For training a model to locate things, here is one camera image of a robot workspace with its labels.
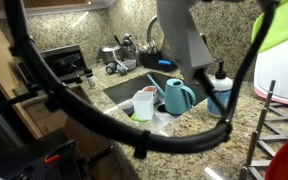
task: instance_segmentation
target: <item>stainless steel sink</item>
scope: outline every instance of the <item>stainless steel sink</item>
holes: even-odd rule
[[[163,90],[165,90],[166,81],[170,78],[173,78],[171,76],[166,76],[160,73],[149,74]],[[117,86],[107,88],[104,90],[104,92],[108,97],[113,100],[115,104],[117,104],[120,109],[122,109],[128,116],[131,116],[134,112],[131,101],[132,97],[137,91],[143,89],[145,86],[150,85],[152,85],[152,83],[145,74],[130,81],[121,83]],[[195,93],[196,104],[200,103],[206,98],[205,94],[203,93],[202,89],[198,84],[187,86],[190,87]],[[160,97],[160,101],[154,105],[154,111],[155,113],[152,120],[147,122],[134,122],[141,129],[147,129],[151,132],[156,132],[178,117],[176,115],[172,115],[166,112],[164,107],[164,99],[162,97]]]

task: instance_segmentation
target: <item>tile backsplash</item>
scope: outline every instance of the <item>tile backsplash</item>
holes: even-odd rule
[[[86,64],[97,63],[99,48],[113,42],[108,9],[28,17],[27,23],[38,50],[79,44]],[[12,42],[5,19],[0,27]]]
[[[253,22],[261,13],[256,0],[200,2],[190,11],[198,30],[206,35],[212,57],[223,59],[228,77],[234,78],[251,45]],[[29,17],[28,25],[40,51],[79,44],[87,65],[91,65],[97,62],[102,45],[114,43],[114,34],[121,40],[125,33],[130,33],[135,43],[143,43],[154,15],[156,0],[117,0],[107,9]],[[5,20],[0,20],[0,27],[11,41]],[[156,23],[152,39],[158,43],[161,37],[162,31]],[[172,59],[167,43],[164,54]],[[208,73],[214,74],[216,69],[213,64]],[[253,74],[254,64],[245,80],[252,81]]]

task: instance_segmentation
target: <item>black appliance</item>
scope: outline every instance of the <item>black appliance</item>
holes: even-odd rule
[[[61,77],[74,79],[77,76],[83,75],[83,71],[87,69],[79,45],[51,49],[40,52],[40,54],[60,79]],[[15,61],[25,83],[34,83],[24,64],[18,59],[15,59]]]

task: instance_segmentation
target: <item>upper cabinet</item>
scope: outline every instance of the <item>upper cabinet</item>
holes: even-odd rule
[[[0,0],[0,10],[4,9],[4,0]],[[64,5],[90,4],[91,0],[24,0],[25,8],[52,7]]]

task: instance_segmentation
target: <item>dish soap bottle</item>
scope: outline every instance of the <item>dish soap bottle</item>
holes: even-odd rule
[[[215,77],[211,79],[211,82],[214,86],[215,96],[226,107],[230,98],[233,81],[226,77],[226,72],[223,70],[224,62],[222,60],[216,60],[216,62],[218,62],[219,68],[215,73]],[[221,117],[220,111],[209,97],[207,98],[207,111],[214,117]]]

